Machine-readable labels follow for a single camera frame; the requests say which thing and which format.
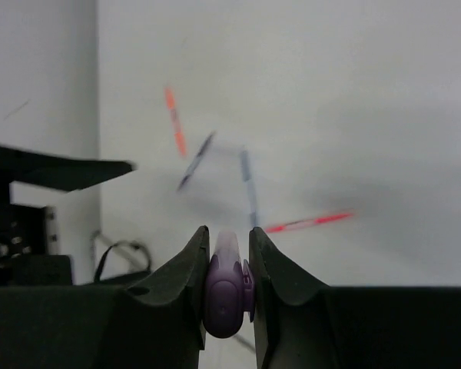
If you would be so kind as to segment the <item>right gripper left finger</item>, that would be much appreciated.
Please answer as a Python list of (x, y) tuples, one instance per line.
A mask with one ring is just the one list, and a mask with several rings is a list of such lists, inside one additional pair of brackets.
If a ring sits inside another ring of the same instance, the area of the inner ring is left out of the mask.
[(209, 230), (128, 287), (0, 288), (0, 368), (196, 368)]

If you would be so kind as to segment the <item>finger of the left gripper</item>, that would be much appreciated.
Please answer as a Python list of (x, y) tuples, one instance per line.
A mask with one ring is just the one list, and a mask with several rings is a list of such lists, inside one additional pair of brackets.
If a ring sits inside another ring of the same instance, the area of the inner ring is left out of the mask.
[(129, 161), (73, 159), (0, 145), (0, 176), (59, 191), (77, 191), (126, 175)]

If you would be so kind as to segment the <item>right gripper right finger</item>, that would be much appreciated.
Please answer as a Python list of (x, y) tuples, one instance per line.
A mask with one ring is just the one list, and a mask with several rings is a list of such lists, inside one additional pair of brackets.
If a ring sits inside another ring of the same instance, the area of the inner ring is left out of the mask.
[(461, 288), (332, 287), (249, 233), (260, 368), (461, 368)]

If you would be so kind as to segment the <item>purple highlighter marker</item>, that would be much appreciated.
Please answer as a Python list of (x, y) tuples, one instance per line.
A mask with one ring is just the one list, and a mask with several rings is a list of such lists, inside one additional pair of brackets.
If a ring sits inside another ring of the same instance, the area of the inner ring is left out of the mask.
[(216, 338), (234, 336), (244, 315), (254, 320), (256, 283), (249, 262), (240, 258), (237, 236), (220, 231), (204, 284), (203, 322)]

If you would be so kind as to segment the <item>red orange pen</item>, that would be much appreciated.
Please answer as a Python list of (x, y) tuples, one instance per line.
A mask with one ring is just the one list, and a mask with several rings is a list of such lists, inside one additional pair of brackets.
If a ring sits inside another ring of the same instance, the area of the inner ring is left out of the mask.
[(300, 219), (297, 221), (290, 221), (282, 224), (268, 225), (264, 228), (267, 233), (280, 233), (283, 231), (294, 231), (304, 228), (311, 228), (317, 225), (327, 224), (335, 221), (342, 221), (343, 219), (351, 218), (354, 216), (352, 211), (337, 211), (332, 214), (325, 214), (308, 219)]

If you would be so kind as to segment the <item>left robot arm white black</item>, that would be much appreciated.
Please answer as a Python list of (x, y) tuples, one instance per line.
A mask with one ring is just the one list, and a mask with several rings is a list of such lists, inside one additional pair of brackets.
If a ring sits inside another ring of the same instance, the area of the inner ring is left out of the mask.
[(0, 286), (73, 282), (71, 260), (58, 251), (54, 208), (12, 203), (13, 182), (72, 192), (134, 170), (128, 161), (74, 159), (0, 145)]

